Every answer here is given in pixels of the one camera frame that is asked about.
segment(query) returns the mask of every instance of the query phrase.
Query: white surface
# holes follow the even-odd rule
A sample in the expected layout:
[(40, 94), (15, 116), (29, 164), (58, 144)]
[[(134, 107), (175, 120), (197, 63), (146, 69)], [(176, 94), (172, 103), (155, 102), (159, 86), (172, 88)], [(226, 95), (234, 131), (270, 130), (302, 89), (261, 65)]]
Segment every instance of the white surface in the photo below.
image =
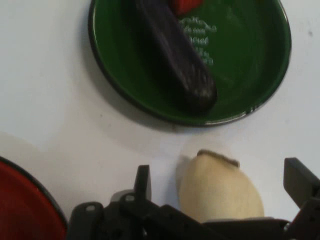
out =
[(5, 0), (0, 7), (0, 155), (52, 193), (69, 217), (77, 204), (107, 205), (150, 164), (153, 201), (178, 206), (179, 160), (207, 148), (236, 158), (267, 216), (298, 211), (283, 189), (285, 157), (320, 176), (320, 2), (283, 0), (292, 31), (287, 75), (258, 112), (232, 124), (184, 128), (123, 100), (93, 58), (90, 0)]

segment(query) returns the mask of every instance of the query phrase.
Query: red plate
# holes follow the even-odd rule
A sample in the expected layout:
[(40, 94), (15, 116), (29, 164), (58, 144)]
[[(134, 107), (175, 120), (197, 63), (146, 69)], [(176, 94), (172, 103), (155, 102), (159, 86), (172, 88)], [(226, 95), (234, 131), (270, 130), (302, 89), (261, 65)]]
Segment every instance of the red plate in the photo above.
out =
[(49, 192), (0, 157), (0, 239), (63, 240), (67, 221)]

